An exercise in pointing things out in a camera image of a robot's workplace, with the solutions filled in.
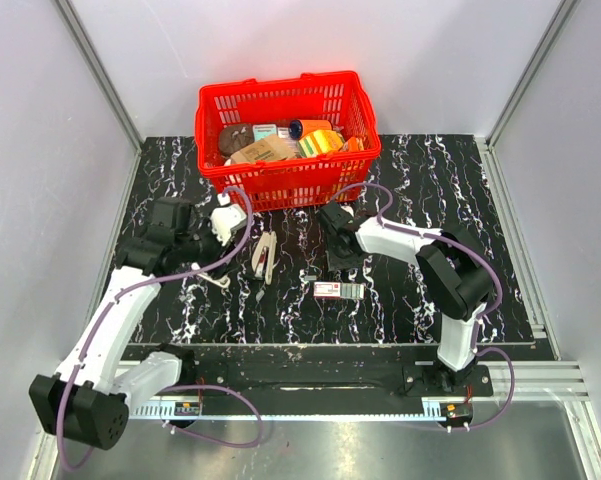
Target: table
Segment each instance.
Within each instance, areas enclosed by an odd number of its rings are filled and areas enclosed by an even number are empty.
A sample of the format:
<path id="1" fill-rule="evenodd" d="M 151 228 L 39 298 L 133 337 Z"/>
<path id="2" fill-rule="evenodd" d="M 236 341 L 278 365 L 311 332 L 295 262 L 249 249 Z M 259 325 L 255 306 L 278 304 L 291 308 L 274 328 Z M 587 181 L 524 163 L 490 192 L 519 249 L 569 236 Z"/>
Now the table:
<path id="1" fill-rule="evenodd" d="M 394 192 L 391 220 L 423 227 L 459 221 L 479 240 L 504 287 L 504 302 L 489 316 L 481 342 L 529 343 L 531 326 L 507 252 L 477 146 L 469 135 L 383 135 L 383 151 L 368 181 Z M 190 199 L 196 215 L 217 206 L 216 192 L 197 170 L 190 137 L 146 140 L 118 244 L 143 225 L 153 200 Z M 377 210 L 386 198 L 364 191 L 360 208 Z M 247 277 L 251 252 L 263 231 L 278 236 L 273 283 L 263 288 Z M 258 213 L 245 249 L 229 267 L 231 286 L 221 290 L 190 278 L 166 285 L 146 311 L 132 343 L 404 344 L 439 339 L 440 316 L 417 268 L 386 257 L 327 274 L 325 239 L 315 208 Z M 316 299 L 305 275 L 363 283 L 362 301 Z"/>

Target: small package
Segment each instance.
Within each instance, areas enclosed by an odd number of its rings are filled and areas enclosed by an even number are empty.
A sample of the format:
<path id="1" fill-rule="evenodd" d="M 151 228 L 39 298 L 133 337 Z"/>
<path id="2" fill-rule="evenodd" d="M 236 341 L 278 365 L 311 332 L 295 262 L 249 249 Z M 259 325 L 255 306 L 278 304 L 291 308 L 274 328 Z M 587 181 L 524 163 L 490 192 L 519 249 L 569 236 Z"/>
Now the small package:
<path id="1" fill-rule="evenodd" d="M 254 125 L 253 139 L 257 142 L 258 140 L 262 140 L 263 138 L 268 137 L 269 135 L 276 134 L 277 131 L 278 127 L 273 123 L 269 123 L 266 125 Z"/>
<path id="2" fill-rule="evenodd" d="M 344 138 L 333 130 L 316 130 L 298 142 L 303 157 L 311 158 L 323 153 L 337 152 L 344 146 Z"/>
<path id="3" fill-rule="evenodd" d="M 225 157 L 230 157 L 241 148 L 254 142 L 253 130 L 248 123 L 229 125 L 218 135 L 218 150 Z"/>
<path id="4" fill-rule="evenodd" d="M 296 154 L 278 135 L 269 135 L 231 155 L 231 164 L 276 162 L 295 158 Z"/>
<path id="5" fill-rule="evenodd" d="M 361 283 L 315 282 L 313 296 L 316 298 L 364 299 L 364 285 Z"/>
<path id="6" fill-rule="evenodd" d="M 298 149 L 298 142 L 296 142 L 289 134 L 289 129 L 286 127 L 278 127 L 278 136 L 287 142 L 287 145 L 296 152 L 296 157 L 300 158 L 300 150 Z"/>
<path id="7" fill-rule="evenodd" d="M 364 141 L 360 137 L 351 137 L 342 147 L 343 152 L 361 152 L 364 150 Z"/>

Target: red plastic basket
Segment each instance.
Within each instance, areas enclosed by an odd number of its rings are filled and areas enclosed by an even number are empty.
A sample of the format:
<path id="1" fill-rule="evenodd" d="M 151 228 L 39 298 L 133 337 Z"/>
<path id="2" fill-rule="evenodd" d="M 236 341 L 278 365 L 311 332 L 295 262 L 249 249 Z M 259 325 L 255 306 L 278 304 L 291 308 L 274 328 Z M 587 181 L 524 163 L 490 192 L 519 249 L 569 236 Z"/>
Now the red plastic basket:
<path id="1" fill-rule="evenodd" d="M 345 138 L 363 138 L 365 149 L 224 166 L 225 158 L 218 151 L 218 135 L 224 127 L 241 122 L 288 126 L 296 118 L 329 120 L 343 128 Z M 242 188 L 254 211 L 327 203 L 341 188 L 364 181 L 381 151 L 371 102 L 358 75 L 349 71 L 205 86 L 200 89 L 195 139 L 200 173 L 218 192 L 230 185 Z M 352 189 L 338 200 L 353 200 L 358 194 L 359 189 Z"/>

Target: cardboard box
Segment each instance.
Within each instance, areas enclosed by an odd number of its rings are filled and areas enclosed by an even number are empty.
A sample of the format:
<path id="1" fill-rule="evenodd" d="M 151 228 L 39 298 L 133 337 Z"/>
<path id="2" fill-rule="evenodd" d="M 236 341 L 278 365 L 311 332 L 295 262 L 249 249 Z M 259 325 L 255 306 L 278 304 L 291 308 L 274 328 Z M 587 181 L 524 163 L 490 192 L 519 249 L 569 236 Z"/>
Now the cardboard box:
<path id="1" fill-rule="evenodd" d="M 303 157 L 312 158 L 323 153 L 337 152 L 344 145 L 344 138 L 333 130 L 316 130 L 298 142 Z"/>
<path id="2" fill-rule="evenodd" d="M 231 155 L 231 163 L 277 162 L 295 158 L 296 153 L 276 134 L 258 140 Z"/>

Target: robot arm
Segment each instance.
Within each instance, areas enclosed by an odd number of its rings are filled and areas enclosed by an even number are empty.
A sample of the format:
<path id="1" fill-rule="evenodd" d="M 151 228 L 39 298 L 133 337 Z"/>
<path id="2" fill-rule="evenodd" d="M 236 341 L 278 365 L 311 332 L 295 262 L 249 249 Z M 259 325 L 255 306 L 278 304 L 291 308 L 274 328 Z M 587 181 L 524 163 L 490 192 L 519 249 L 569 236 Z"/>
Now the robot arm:
<path id="1" fill-rule="evenodd" d="M 195 378 L 190 350 L 161 345 L 143 362 L 116 377 L 122 354 L 142 316 L 158 296 L 159 283 L 115 296 L 132 285 L 175 273 L 183 263 L 209 265 L 223 254 L 233 235 L 246 223 L 237 205 L 216 208 L 189 231 L 190 202 L 177 198 L 156 201 L 149 224 L 118 252 L 116 268 L 89 325 L 52 377 L 38 375 L 29 396 L 47 433 L 55 434 L 60 398 L 76 365 L 81 365 L 67 405 L 65 437 L 107 450 L 119 440 L 129 416 L 152 396 L 180 381 Z M 113 307 L 98 328 L 104 309 Z M 84 361 L 83 346 L 91 338 Z"/>
<path id="2" fill-rule="evenodd" d="M 380 225 L 376 216 L 354 218 L 335 202 L 323 207 L 318 217 L 327 232 L 329 270 L 358 266 L 367 254 L 387 255 L 418 266 L 429 295 L 442 312 L 437 356 L 446 377 L 443 382 L 453 383 L 452 377 L 472 367 L 474 326 L 491 295 L 491 279 L 466 254 L 424 236 L 448 236 L 476 250 L 476 242 L 466 230 L 459 226 L 447 230 L 409 227 L 413 233 L 406 233 L 396 222 L 384 220 L 384 226 Z"/>

